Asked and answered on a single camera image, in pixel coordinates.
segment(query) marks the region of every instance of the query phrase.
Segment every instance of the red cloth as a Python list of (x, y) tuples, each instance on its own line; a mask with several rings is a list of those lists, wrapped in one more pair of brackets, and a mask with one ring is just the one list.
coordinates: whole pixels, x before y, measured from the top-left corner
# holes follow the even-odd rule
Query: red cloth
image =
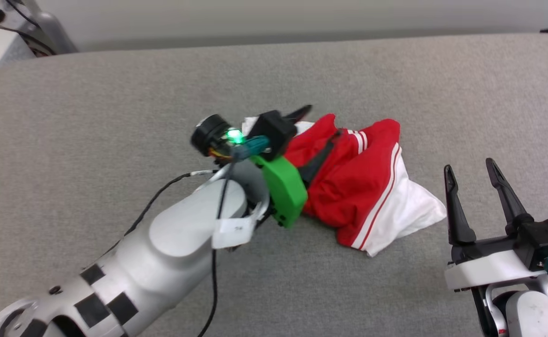
[[(295, 137), (286, 158), (296, 167), (306, 164), (337, 131), (335, 118), (325, 115)], [(398, 145), (399, 135), (400, 124), (392, 119), (376, 122), (359, 132), (342, 130), (308, 188), (303, 211), (338, 228), (336, 238), (340, 244), (374, 255), (396, 237), (445, 217), (444, 205), (409, 181)], [(419, 190), (410, 193), (413, 185), (425, 193)], [(425, 223), (408, 229), (422, 216)]]

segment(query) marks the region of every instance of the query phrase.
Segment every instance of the gray table surface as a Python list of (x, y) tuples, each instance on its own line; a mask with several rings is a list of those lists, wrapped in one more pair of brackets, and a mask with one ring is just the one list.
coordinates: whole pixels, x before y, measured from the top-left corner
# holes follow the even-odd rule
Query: gray table surface
[[(0, 68), (0, 309), (59, 284), (110, 247), (181, 173), (212, 167), (189, 144), (202, 117), (240, 124), (314, 104), (362, 128), (402, 124), (413, 181), (441, 200), (452, 164), (479, 238), (503, 234), (484, 160), (527, 210), (548, 218), (548, 35), (407, 38), (160, 51), (108, 51)], [(203, 178), (165, 192), (151, 219)], [(220, 254), (209, 336), (479, 336), (470, 293), (447, 290), (446, 222), (375, 258), (301, 218), (272, 220)], [(143, 337), (199, 333), (209, 280)]]

